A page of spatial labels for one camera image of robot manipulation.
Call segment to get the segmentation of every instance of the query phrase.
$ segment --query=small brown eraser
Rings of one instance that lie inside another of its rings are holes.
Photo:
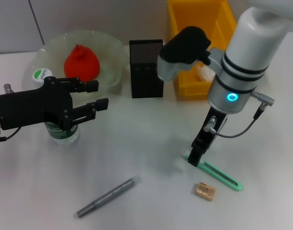
[[[215,194],[215,188],[206,185],[204,183],[199,183],[196,187],[195,194],[201,196],[209,201],[212,201]]]

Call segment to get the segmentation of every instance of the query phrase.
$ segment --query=connector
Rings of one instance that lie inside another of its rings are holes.
[[[253,119],[257,120],[260,117],[260,115],[263,113],[263,111],[265,111],[266,108],[267,108],[267,105],[264,103],[261,103],[256,113],[254,114]]]
[[[217,118],[215,116],[212,116],[206,123],[206,125],[203,127],[203,130],[208,133],[215,126],[216,122]]]
[[[10,84],[5,84],[4,85],[4,90],[5,90],[5,93],[8,94],[8,93],[13,93],[14,91],[11,89],[11,85]]]
[[[272,106],[275,101],[273,98],[256,91],[252,91],[251,96],[259,100],[261,103],[269,106]]]

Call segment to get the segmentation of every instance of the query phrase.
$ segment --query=pen holder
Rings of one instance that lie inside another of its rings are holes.
[[[157,76],[162,40],[129,41],[132,98],[162,97],[164,82]]]

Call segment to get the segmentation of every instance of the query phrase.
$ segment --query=sticker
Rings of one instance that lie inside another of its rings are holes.
[[[78,129],[78,125],[73,126],[69,130],[60,129],[59,126],[55,123],[45,122],[45,126],[50,136],[55,139],[66,139],[75,134]]]
[[[33,73],[33,80],[37,82],[43,82],[44,78],[51,77],[52,71],[46,68],[37,69]]]
[[[198,196],[201,196],[209,201],[212,201],[214,198],[215,188],[204,183],[199,183],[195,193]]]

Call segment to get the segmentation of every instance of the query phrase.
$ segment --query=blue led light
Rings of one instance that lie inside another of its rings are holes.
[[[235,93],[229,93],[227,95],[227,99],[230,101],[230,102],[234,102],[238,99],[238,95],[235,94]]]

